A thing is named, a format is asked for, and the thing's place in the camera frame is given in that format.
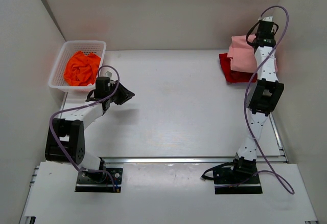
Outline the pink t shirt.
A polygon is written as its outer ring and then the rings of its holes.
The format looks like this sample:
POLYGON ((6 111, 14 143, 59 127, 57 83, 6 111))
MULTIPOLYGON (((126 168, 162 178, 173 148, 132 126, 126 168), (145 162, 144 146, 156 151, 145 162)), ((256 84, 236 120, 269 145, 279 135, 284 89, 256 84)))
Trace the pink t shirt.
POLYGON ((257 69, 254 56, 255 49, 246 41, 246 35, 232 36, 227 58, 230 60, 230 70, 252 74, 257 69))

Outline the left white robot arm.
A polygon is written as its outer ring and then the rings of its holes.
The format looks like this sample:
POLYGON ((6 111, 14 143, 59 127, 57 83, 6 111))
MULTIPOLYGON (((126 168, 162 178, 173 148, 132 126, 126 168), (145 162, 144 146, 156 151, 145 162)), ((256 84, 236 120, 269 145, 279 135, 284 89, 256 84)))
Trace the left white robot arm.
POLYGON ((101 157, 86 151, 85 129, 103 116, 112 103, 122 105, 135 96, 120 82, 109 77, 98 77, 96 88, 90 91, 81 108, 69 108, 61 118, 54 115, 50 120, 45 147, 45 159, 58 163, 70 163, 76 169, 101 183, 110 178, 101 157))

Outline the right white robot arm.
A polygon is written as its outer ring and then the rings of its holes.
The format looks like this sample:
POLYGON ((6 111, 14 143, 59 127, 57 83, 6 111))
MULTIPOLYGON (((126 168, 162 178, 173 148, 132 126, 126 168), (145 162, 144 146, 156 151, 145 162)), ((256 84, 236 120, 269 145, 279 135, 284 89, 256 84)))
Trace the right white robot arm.
POLYGON ((260 19, 249 31, 257 28, 252 42, 247 41, 254 49, 257 63, 257 81, 252 88, 248 87, 245 96, 245 120, 248 136, 238 149, 232 162, 224 163, 206 170, 201 178, 213 181, 227 178, 227 185, 238 185, 247 179, 257 176, 257 152, 259 139, 268 116, 274 111, 283 91, 284 85, 279 82, 275 67, 275 33, 278 25, 272 17, 260 19))

